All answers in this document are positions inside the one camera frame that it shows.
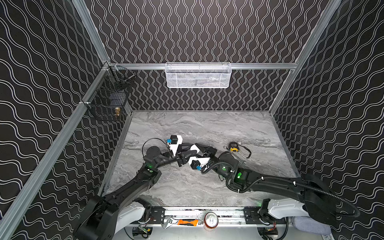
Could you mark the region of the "white round earbud case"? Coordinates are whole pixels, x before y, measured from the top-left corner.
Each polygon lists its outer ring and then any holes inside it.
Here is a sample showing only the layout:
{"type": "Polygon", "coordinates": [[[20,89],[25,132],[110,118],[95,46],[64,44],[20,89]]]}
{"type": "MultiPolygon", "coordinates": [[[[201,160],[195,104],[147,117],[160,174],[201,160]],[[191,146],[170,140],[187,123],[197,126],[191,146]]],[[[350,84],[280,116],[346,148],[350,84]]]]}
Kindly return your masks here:
{"type": "Polygon", "coordinates": [[[200,148],[197,145],[192,145],[190,151],[196,151],[197,154],[201,152],[200,148]]]}

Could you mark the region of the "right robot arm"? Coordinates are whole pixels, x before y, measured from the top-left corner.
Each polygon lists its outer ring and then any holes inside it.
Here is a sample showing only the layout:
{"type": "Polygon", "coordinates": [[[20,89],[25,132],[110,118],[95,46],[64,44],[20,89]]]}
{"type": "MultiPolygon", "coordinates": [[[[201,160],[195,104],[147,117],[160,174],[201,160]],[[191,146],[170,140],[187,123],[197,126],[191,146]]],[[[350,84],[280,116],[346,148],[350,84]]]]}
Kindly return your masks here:
{"type": "Polygon", "coordinates": [[[332,225],[338,217],[357,218],[360,210],[350,201],[337,196],[318,177],[307,175],[303,178],[284,178],[265,175],[242,168],[228,151],[216,156],[217,149],[194,144],[193,150],[198,157],[209,158],[205,164],[197,167],[203,175],[214,171],[226,181],[226,187],[232,192],[266,192],[280,195],[288,203],[274,203],[264,200],[259,215],[265,222],[285,217],[310,217],[322,224],[332,225]]]}

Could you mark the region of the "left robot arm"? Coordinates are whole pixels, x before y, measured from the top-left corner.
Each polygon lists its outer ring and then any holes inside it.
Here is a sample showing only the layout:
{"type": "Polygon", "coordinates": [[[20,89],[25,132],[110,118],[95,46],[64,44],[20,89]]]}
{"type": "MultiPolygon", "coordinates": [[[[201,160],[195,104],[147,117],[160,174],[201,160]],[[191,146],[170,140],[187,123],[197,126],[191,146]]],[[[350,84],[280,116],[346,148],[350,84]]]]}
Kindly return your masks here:
{"type": "Polygon", "coordinates": [[[157,146],[147,149],[144,163],[132,180],[108,195],[96,195],[88,201],[75,227],[74,239],[111,240],[130,223],[149,220],[150,204],[138,196],[158,182],[160,167],[174,162],[185,165],[198,153],[198,147],[184,144],[170,145],[164,153],[157,146]]]}

